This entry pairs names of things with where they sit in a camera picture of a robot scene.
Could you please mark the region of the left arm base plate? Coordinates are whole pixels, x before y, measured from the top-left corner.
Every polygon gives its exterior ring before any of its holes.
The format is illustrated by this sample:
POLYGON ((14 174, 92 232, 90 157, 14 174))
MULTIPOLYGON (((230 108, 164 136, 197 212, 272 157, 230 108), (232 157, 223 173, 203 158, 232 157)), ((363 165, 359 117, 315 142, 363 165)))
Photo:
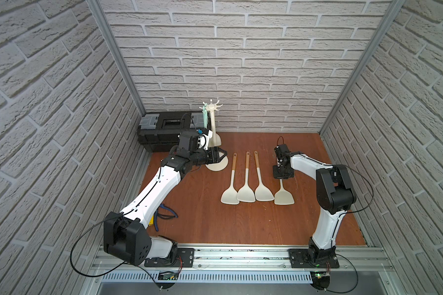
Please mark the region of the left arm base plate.
POLYGON ((172 250, 167 258, 151 258, 144 262, 145 267, 158 268, 192 268, 194 248, 172 250))

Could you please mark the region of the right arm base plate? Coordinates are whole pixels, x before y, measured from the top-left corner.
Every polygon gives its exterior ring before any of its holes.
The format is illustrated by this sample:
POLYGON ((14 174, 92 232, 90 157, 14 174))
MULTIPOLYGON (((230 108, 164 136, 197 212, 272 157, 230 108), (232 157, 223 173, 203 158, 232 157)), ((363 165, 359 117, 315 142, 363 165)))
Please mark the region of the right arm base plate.
POLYGON ((313 250, 311 248, 288 249, 289 261, 293 269, 338 269, 338 262, 335 250, 313 250))

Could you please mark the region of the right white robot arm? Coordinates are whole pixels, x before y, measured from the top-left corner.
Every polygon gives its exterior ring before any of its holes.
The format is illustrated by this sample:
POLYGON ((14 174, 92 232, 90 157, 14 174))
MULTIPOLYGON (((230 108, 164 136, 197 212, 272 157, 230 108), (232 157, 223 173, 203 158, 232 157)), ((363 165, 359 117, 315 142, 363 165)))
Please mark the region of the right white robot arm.
POLYGON ((276 179, 288 179, 295 171, 316 181, 316 199, 321 207, 316 230, 310 238, 306 259, 317 265, 333 258, 336 238, 351 206, 356 202, 356 193, 345 165, 323 163, 301 152, 292 152, 287 145, 275 147, 278 163, 273 166, 276 179))

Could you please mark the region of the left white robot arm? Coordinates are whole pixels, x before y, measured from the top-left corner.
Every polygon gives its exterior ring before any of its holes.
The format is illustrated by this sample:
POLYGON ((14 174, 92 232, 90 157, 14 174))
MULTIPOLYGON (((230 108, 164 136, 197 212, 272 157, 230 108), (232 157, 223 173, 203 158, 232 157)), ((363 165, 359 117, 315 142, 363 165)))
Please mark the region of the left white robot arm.
POLYGON ((147 259, 169 265, 178 260, 177 242, 151 237, 147 228, 167 195, 194 166, 219 163, 226 157, 226 151, 210 145, 213 137, 209 129, 186 130, 178 136, 178 145, 161 161, 147 187, 119 213, 106 216, 103 223, 106 253, 134 266, 147 259))

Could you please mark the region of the cream spatula wooden handle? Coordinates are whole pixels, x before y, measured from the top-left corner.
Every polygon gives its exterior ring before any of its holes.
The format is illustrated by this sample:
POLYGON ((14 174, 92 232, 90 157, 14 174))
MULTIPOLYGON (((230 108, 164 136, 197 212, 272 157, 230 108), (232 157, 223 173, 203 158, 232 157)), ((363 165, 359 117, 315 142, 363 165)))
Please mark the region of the cream spatula wooden handle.
POLYGON ((250 152, 246 152, 246 161, 245 161, 245 179, 244 185, 237 192, 237 200, 240 202, 246 203, 254 203, 255 202, 255 193, 249 187, 249 166, 250 166, 250 152))
POLYGON ((254 151, 255 164, 258 176, 258 186, 255 190, 255 199, 259 202, 270 202, 274 200, 274 195, 272 192, 263 184, 262 175, 260 171, 260 160, 258 156, 258 151, 254 151))
POLYGON ((232 163, 232 167, 231 167, 230 186, 221 195, 221 202, 223 204, 227 204, 227 205, 238 205, 239 204, 239 200, 237 199, 237 190, 234 187, 236 161, 237 161, 237 154, 234 153, 233 154, 233 163, 232 163))

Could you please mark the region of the cream spatula mint handle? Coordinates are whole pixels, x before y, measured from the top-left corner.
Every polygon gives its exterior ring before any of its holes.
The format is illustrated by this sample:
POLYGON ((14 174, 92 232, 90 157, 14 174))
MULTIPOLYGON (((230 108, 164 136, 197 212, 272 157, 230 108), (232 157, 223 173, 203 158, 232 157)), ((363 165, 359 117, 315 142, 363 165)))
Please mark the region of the cream spatula mint handle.
POLYGON ((274 204, 275 205, 293 205, 295 204, 295 200, 293 195, 285 190, 283 185, 283 180, 280 179, 280 188, 278 192, 274 195, 274 204))

